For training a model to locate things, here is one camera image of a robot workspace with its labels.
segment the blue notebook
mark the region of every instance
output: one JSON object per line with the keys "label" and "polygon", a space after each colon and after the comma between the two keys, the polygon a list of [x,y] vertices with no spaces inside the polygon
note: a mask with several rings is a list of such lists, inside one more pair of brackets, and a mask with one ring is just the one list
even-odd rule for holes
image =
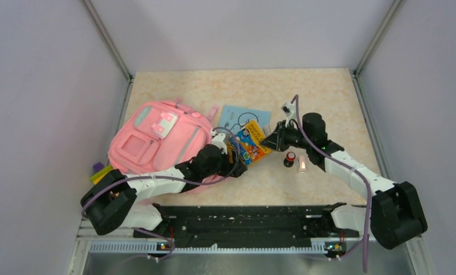
{"label": "blue notebook", "polygon": [[270,123],[270,112],[225,105],[218,126],[237,133],[251,120],[255,120],[261,128],[266,127]]}

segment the metal frame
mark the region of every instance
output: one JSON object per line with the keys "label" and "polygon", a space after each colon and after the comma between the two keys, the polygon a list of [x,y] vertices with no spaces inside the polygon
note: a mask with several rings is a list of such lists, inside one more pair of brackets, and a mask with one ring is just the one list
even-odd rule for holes
{"label": "metal frame", "polygon": [[[105,43],[105,46],[107,47],[108,51],[110,52],[114,62],[116,65],[119,67],[121,73],[129,81],[128,87],[125,91],[124,95],[124,100],[123,100],[123,105],[121,108],[121,114],[116,122],[115,125],[115,132],[117,132],[122,124],[123,120],[125,118],[125,112],[127,110],[127,105],[128,101],[130,98],[130,94],[132,91],[132,86],[133,86],[133,80],[134,77],[133,75],[129,72],[124,60],[122,59],[118,49],[115,47],[115,44],[113,43],[110,35],[108,34],[104,24],[102,23],[100,16],[98,15],[95,7],[91,3],[91,0],[80,0],[80,2],[84,5],[88,15],[90,16],[93,24],[95,25],[95,28],[97,29],[100,38],[102,41]],[[380,44],[381,40],[383,39],[386,31],[388,30],[388,27],[390,26],[391,22],[394,20],[395,16],[397,15],[398,11],[401,9],[403,4],[405,3],[405,0],[395,0],[388,11],[385,19],[383,20],[382,24],[378,28],[377,32],[375,33],[375,36],[373,37],[370,45],[368,46],[367,50],[365,51],[361,61],[359,62],[357,68],[354,71],[350,71],[350,74],[352,76],[353,84],[355,87],[356,95],[358,98],[358,101],[361,106],[361,110],[363,112],[363,117],[365,119],[367,128],[368,128],[368,133],[371,139],[371,143],[373,145],[373,149],[375,151],[377,163],[380,168],[380,173],[385,176],[391,178],[391,170],[388,167],[387,159],[385,157],[385,153],[382,147],[382,144],[380,142],[380,137],[378,134],[378,129],[375,125],[375,122],[373,120],[373,116],[371,113],[371,109],[367,103],[367,99],[364,93],[364,89],[361,84],[361,73],[365,69],[366,65],[368,64],[368,61],[372,57],[373,53],[377,49],[378,45]],[[70,264],[68,267],[67,274],[68,275],[74,275],[74,274],[82,274],[85,268],[85,265],[87,263],[87,257],[89,250],[92,246],[93,241],[113,241],[113,240],[118,240],[118,241],[126,241],[126,240],[132,240],[132,230],[125,230],[125,231],[119,231],[118,234],[114,235],[109,235],[109,236],[97,236],[92,229],[90,228],[83,228],[80,226],[80,229],[78,231],[78,237],[76,239],[76,243],[74,245],[73,253],[70,259]],[[331,241],[330,239],[327,238],[317,238],[315,241]],[[407,249],[412,261],[412,264],[414,266],[415,274],[429,274],[433,275],[435,274],[433,265],[430,261],[429,255],[427,254],[427,250],[425,249],[423,240],[421,237],[419,238],[414,238],[406,243]]]}

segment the robotic arm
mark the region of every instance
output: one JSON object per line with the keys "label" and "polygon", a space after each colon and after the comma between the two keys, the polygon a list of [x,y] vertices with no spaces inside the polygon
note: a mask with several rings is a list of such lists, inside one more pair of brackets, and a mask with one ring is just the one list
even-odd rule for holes
{"label": "robotic arm", "polygon": [[119,227],[153,230],[161,223],[160,212],[141,201],[166,193],[183,193],[196,188],[209,176],[239,177],[247,167],[236,152],[227,151],[224,133],[211,133],[211,144],[202,148],[191,160],[167,170],[123,175],[119,170],[107,173],[81,199],[84,215],[98,235]]}
{"label": "robotic arm", "polygon": [[[292,103],[286,103],[282,110],[288,118],[278,122],[275,131],[263,140],[261,145],[276,151],[285,151],[290,146],[305,149],[314,165],[338,177],[363,198],[367,198],[366,185],[356,171],[361,173],[371,187],[370,228],[378,243],[386,249],[393,249],[427,231],[422,206],[412,184],[395,183],[375,174],[352,158],[342,146],[328,140],[325,122],[320,114],[307,113],[302,117],[302,125],[297,125],[294,120],[296,107]],[[302,127],[311,142],[330,158],[314,149],[303,137],[299,127]],[[365,208],[337,203],[326,211],[331,216],[331,226],[363,232]]]}

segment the backpack strap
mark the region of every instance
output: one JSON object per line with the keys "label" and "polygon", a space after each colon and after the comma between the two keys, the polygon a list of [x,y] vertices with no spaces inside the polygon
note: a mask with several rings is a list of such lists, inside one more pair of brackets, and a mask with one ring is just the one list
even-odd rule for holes
{"label": "backpack strap", "polygon": [[218,105],[213,105],[210,112],[206,116],[206,118],[208,119],[209,122],[211,122],[211,123],[213,122],[214,116],[216,115],[216,112],[218,111],[218,109],[219,109]]}

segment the red bottle cap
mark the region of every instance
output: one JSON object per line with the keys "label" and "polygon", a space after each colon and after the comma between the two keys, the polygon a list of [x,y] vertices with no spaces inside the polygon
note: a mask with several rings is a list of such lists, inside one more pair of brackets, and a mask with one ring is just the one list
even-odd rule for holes
{"label": "red bottle cap", "polygon": [[288,152],[287,155],[285,156],[285,159],[290,162],[293,162],[296,159],[296,153]]}

